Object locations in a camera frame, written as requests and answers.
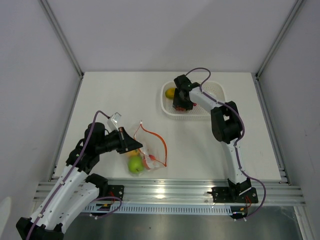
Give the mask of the red orange peach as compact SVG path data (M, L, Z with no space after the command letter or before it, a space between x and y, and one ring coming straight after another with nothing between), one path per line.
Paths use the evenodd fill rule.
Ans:
M147 170L155 170L161 167L161 164L156 160L152 154L144 154L142 157L142 164Z

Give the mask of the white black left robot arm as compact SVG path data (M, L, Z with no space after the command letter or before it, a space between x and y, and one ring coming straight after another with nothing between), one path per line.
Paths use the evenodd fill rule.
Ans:
M115 200L108 179L92 173L100 155L124 154L142 148L123 127L108 132L101 122L91 123L66 161L59 180L30 217L21 217L16 229L23 240L61 240L82 210L93 201Z

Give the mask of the orange with green leaf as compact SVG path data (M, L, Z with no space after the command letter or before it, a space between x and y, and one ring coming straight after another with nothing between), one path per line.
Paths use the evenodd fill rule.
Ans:
M128 158L131 158L131 157L139 156L139 155L140 155L140 152L139 152L138 149L135 149L135 150L126 152L125 155L126 155Z

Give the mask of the green apple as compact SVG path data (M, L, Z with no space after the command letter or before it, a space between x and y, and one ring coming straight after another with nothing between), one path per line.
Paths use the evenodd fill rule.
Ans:
M145 169L140 156L130 157L127 166L128 170L133 174L138 174Z

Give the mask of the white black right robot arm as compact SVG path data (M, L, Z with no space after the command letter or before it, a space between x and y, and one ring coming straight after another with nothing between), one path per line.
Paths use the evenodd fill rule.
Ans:
M202 84L191 82L185 75L174 79L175 92L173 107L176 110L190 111L194 104L210 114L211 130L214 138L225 147L228 166L228 196L234 202L246 197L251 182L242 172L238 141L242 139L244 124L235 102L221 102L203 90Z

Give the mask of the green yellow mango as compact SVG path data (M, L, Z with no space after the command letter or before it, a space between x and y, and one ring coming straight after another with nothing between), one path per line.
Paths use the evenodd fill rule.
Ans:
M173 100L174 99L174 96L175 96L175 88L172 87L172 88L168 88L166 91L165 91L165 97L169 100Z

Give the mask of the red grape bunch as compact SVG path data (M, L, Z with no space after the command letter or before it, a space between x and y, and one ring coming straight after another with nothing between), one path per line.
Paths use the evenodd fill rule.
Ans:
M177 106L177 107L175 107L174 108L176 111L180 111L180 112L185 112L185 111L190 111L190 110L192 110L192 108L191 109L186 109L186 108L184 108L184 107L181 107L181 106Z

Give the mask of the clear zip bag orange zipper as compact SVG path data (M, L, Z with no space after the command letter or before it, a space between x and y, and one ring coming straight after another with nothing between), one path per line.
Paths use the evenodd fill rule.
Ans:
M141 175L145 172L152 172L156 171L161 168L167 167L167 159L168 159L168 147L163 139L162 136L160 136L156 132L152 132L150 130L147 130L143 126L143 122L140 121L139 123L134 124L129 131L129 134L135 139L136 141L140 142L143 147L138 149L139 155L141 158L143 158L143 155L153 155L155 156L156 160L160 163L160 167L153 170L147 170L144 168L143 171L139 173L131 173L128 169L128 171L133 175Z

